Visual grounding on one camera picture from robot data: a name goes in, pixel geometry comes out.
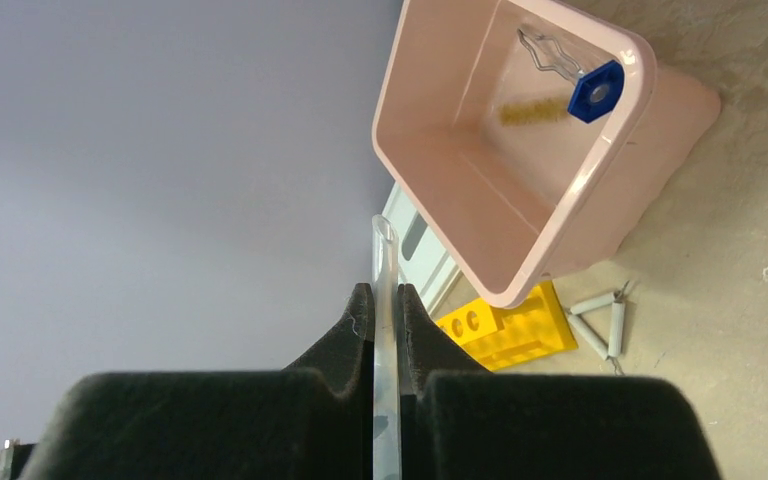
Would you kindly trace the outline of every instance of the wall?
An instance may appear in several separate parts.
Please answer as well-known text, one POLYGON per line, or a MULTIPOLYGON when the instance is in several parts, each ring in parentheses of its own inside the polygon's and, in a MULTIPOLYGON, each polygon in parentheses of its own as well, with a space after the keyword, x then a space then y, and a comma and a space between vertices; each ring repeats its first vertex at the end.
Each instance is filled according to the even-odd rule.
POLYGON ((370 277, 400 5, 0 2, 0 444, 81 376, 293 360, 370 277))

